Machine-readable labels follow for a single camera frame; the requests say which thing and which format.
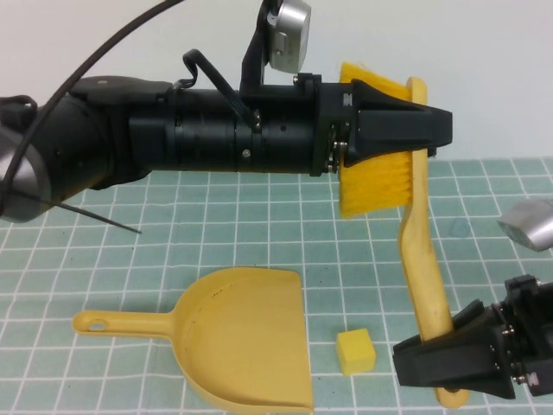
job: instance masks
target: white wall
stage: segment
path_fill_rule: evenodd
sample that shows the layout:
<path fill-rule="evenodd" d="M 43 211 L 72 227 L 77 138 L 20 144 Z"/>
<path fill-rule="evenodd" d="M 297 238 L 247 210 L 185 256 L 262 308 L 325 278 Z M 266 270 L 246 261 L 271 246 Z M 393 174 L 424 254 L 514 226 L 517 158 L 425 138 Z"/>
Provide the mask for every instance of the white wall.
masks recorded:
<path fill-rule="evenodd" d="M 430 104 L 454 112 L 441 157 L 553 156 L 553 1 L 309 0 L 305 72 L 337 80 L 363 63 L 429 85 Z M 0 0 L 0 95 L 44 102 L 107 37 L 155 0 Z M 151 80 L 188 76 L 199 48 L 238 87 L 259 0 L 187 0 L 106 56 L 93 74 Z M 268 70 L 268 82 L 291 76 Z M 200 86 L 208 86 L 205 78 Z"/>

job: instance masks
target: brush handle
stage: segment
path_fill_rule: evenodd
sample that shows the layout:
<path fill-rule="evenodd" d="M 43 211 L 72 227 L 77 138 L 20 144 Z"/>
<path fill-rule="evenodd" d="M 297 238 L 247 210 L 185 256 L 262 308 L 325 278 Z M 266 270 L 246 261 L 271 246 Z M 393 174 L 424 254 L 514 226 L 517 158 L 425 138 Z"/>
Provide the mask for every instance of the brush handle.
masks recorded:
<path fill-rule="evenodd" d="M 407 87 L 411 100 L 426 104 L 426 86 L 411 78 Z M 411 204 L 405 208 L 399 232 L 399 252 L 407 279 L 421 339 L 446 335 L 454 330 L 448 297 L 435 255 L 429 226 L 428 151 L 411 153 Z M 456 409 L 469 399 L 469 391 L 450 392 L 436 388 L 435 396 L 444 407 Z"/>

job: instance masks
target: green grid mat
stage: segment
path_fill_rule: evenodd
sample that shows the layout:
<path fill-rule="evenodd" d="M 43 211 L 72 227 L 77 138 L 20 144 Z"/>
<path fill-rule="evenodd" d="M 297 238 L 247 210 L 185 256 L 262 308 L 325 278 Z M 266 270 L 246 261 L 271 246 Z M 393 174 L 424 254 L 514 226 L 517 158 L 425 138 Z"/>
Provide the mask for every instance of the green grid mat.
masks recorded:
<path fill-rule="evenodd" d="M 523 273 L 551 281 L 551 252 L 530 252 L 496 219 L 524 197 L 553 197 L 553 159 L 430 162 L 435 248 L 453 312 L 505 297 Z M 140 227 L 136 236 L 59 209 L 0 223 L 0 414 L 221 413 L 181 377 L 164 341 L 76 336 L 82 309 L 169 311 L 221 267 L 302 275 L 317 412 L 443 414 L 433 392 L 399 387 L 391 346 L 416 333 L 397 254 L 400 210 L 339 220 L 336 176 L 155 173 L 87 191 L 74 205 Z M 340 375 L 337 333 L 368 328 L 373 373 Z M 546 414 L 553 397 L 479 393 L 463 414 Z"/>

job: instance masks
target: yellow cube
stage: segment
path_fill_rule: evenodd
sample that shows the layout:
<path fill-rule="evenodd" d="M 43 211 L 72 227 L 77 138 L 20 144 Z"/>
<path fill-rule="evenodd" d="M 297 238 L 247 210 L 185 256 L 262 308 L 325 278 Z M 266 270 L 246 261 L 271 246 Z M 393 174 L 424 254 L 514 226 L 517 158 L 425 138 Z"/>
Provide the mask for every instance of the yellow cube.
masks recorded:
<path fill-rule="evenodd" d="M 336 339 L 336 352 L 345 376 L 374 369 L 377 353 L 367 329 L 339 333 Z"/>

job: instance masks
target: silver sensor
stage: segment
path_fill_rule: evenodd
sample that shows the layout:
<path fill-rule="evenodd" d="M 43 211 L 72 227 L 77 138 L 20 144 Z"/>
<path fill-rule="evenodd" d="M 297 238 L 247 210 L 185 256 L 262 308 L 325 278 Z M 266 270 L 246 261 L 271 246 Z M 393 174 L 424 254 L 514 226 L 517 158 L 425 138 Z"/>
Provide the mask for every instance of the silver sensor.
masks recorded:
<path fill-rule="evenodd" d="M 269 62 L 273 69 L 286 73 L 302 70 L 310 19 L 311 7 L 302 0 L 283 0 L 277 15 L 269 12 Z"/>
<path fill-rule="evenodd" d="M 513 242 L 532 251 L 553 247 L 553 201 L 521 201 L 501 216 L 498 223 Z"/>

